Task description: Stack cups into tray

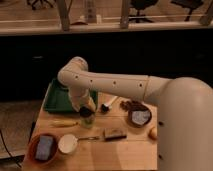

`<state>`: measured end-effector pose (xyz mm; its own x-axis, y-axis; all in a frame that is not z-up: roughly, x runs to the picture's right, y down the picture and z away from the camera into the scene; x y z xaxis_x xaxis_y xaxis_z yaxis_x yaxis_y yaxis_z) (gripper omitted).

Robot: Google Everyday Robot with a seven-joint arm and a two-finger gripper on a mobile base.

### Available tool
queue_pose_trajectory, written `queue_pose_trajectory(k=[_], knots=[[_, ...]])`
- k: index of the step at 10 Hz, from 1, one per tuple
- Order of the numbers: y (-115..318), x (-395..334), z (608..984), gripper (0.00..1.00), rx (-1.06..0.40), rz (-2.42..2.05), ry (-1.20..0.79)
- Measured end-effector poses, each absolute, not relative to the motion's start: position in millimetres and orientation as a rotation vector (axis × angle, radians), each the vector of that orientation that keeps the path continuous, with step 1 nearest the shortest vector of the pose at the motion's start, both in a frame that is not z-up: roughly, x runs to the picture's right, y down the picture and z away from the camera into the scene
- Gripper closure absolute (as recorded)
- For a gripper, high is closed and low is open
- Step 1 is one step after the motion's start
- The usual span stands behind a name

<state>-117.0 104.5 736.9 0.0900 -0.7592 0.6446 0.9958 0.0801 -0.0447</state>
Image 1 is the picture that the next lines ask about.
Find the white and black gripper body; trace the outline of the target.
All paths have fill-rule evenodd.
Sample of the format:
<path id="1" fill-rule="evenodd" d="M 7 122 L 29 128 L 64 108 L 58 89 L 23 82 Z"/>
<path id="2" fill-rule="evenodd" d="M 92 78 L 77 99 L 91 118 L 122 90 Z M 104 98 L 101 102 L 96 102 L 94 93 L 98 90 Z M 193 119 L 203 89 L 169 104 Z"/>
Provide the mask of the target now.
<path id="1" fill-rule="evenodd" d="M 77 112 L 79 112 L 82 108 L 86 108 L 92 113 L 96 111 L 96 104 L 90 96 L 90 92 L 88 90 L 80 92 L 70 91 L 69 100 L 73 109 Z"/>

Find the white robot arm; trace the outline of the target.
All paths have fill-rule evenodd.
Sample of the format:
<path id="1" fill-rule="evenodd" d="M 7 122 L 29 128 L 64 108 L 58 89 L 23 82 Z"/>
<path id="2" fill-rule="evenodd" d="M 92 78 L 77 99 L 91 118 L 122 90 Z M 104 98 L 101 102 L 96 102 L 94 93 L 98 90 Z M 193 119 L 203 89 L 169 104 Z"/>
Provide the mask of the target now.
<path id="1" fill-rule="evenodd" d="M 74 57 L 58 74 L 78 110 L 95 90 L 157 108 L 158 171 L 213 171 L 213 87 L 192 77 L 94 73 Z"/>

